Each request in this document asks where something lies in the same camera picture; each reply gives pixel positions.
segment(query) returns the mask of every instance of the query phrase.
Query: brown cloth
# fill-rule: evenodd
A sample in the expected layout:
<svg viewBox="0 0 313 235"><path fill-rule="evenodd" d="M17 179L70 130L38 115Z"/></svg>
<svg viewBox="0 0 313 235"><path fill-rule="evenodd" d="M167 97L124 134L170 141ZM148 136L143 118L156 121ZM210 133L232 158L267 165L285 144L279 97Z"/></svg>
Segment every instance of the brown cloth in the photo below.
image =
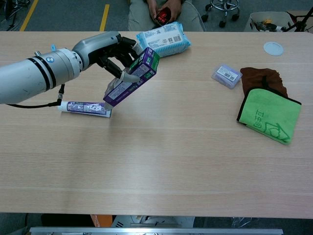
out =
<svg viewBox="0 0 313 235"><path fill-rule="evenodd" d="M263 78L266 78L267 85L280 92L285 97L287 95L287 89L283 86L283 81L276 70L270 69L255 69L251 67L242 68L240 72L243 74L241 80L243 83L244 94L253 87L263 87Z"/></svg>

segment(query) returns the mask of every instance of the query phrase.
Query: blue wet wipes package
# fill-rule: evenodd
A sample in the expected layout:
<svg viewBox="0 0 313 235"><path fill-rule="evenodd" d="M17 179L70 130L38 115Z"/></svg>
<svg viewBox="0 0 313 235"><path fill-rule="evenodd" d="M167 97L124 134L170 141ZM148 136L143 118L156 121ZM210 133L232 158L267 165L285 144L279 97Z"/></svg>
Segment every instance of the blue wet wipes package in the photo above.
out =
<svg viewBox="0 0 313 235"><path fill-rule="evenodd" d="M143 50L150 47L160 57L182 53L191 45L178 22L141 32L136 37Z"/></svg>

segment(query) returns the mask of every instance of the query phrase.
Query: toothpaste tube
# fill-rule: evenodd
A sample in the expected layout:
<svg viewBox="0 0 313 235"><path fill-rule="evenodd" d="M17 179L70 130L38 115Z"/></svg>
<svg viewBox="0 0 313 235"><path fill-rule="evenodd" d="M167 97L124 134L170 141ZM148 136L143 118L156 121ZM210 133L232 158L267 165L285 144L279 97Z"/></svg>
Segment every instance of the toothpaste tube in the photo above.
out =
<svg viewBox="0 0 313 235"><path fill-rule="evenodd" d="M111 110L106 110L104 108L104 103L62 101L61 105L58 106L58 110L62 112L88 114L105 118L111 117Z"/></svg>

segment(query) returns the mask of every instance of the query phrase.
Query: human hand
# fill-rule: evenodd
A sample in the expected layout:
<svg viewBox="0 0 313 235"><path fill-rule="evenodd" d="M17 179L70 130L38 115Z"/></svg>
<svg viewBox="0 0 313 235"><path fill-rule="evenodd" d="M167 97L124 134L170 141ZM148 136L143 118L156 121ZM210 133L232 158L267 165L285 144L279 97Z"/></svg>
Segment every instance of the human hand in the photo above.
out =
<svg viewBox="0 0 313 235"><path fill-rule="evenodd" d="M171 18L169 22L173 22L177 19L181 12L181 0L168 0L158 11L168 7L171 10Z"/></svg>
<svg viewBox="0 0 313 235"><path fill-rule="evenodd" d="M156 0L147 0L147 4L149 7L149 13L153 21L157 17L157 1Z"/></svg>

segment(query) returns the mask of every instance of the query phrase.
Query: robotic arm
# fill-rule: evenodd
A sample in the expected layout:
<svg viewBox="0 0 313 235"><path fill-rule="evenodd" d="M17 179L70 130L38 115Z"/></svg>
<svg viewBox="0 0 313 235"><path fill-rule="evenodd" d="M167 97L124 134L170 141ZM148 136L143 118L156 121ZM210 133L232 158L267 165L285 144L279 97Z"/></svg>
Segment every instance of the robotic arm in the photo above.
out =
<svg viewBox="0 0 313 235"><path fill-rule="evenodd" d="M43 55L36 51L35 57L0 67L0 104L16 104L53 89L78 77L93 64L122 81L138 82L139 77L122 71L109 58L115 57L129 67L141 52L135 40L115 31L81 40L72 51L63 48Z"/></svg>

